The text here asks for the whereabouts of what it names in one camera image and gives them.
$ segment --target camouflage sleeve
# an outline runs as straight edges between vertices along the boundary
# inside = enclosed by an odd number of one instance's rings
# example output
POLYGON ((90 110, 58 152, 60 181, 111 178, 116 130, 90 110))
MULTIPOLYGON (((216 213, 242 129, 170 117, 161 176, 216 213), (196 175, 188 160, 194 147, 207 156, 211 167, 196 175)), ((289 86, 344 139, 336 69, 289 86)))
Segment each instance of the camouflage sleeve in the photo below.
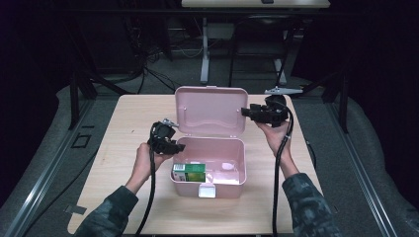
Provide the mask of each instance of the camouflage sleeve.
POLYGON ((74 236, 121 236, 137 202, 136 195, 120 186, 83 220, 74 236))
POLYGON ((290 203, 295 236, 342 236, 324 196, 306 174, 288 177, 283 189, 290 203))

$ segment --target box lid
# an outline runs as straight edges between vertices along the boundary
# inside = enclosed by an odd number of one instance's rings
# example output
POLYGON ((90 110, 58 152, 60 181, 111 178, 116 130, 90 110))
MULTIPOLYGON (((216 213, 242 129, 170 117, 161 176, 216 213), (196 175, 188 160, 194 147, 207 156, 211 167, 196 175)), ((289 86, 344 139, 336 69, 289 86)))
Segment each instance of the box lid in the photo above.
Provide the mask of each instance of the box lid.
POLYGON ((247 92, 229 87, 180 87, 176 90, 179 130, 187 134, 236 136, 244 131, 247 92))

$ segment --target black curtain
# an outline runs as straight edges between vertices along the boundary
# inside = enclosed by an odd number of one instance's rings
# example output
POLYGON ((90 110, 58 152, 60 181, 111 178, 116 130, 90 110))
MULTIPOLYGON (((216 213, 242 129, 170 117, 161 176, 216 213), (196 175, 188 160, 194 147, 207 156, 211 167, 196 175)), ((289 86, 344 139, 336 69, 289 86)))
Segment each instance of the black curtain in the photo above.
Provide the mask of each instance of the black curtain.
POLYGON ((0 9, 0 205, 3 205, 53 120, 58 108, 55 93, 68 83, 68 67, 65 55, 54 51, 57 44, 51 43, 54 35, 49 31, 50 23, 39 15, 40 8, 24 1, 2 1, 0 9))
POLYGON ((346 71, 349 96, 363 108, 377 132, 386 172, 400 193, 419 208, 419 189, 414 185, 419 183, 419 5, 351 2, 332 2, 328 11, 367 12, 367 17, 343 25, 315 20, 304 35, 292 75, 321 80, 339 71, 354 42, 361 42, 346 71))

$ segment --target black camera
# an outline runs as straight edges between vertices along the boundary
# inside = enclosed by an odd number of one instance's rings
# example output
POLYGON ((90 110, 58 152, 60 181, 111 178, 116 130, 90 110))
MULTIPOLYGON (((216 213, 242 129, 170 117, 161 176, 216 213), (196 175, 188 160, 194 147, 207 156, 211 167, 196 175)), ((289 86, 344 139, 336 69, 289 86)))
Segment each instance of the black camera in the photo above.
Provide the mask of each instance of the black camera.
POLYGON ((172 126, 177 124, 167 118, 163 122, 158 121, 153 124, 147 143, 157 154, 174 155, 185 149, 185 145, 176 144, 176 140, 171 139, 176 133, 172 126))
POLYGON ((281 122, 289 118, 284 96, 269 96, 265 98, 265 103, 266 106, 250 104, 250 109, 242 108, 241 114, 257 122, 269 123, 272 127, 281 126, 281 122))

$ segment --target green packet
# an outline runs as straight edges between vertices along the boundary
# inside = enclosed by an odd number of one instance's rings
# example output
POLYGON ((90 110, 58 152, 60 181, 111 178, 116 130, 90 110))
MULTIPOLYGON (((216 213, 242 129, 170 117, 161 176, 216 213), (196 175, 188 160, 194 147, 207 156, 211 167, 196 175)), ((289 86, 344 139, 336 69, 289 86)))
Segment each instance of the green packet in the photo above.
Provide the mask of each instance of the green packet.
POLYGON ((173 179, 180 182, 205 182, 206 164, 173 164, 173 179))

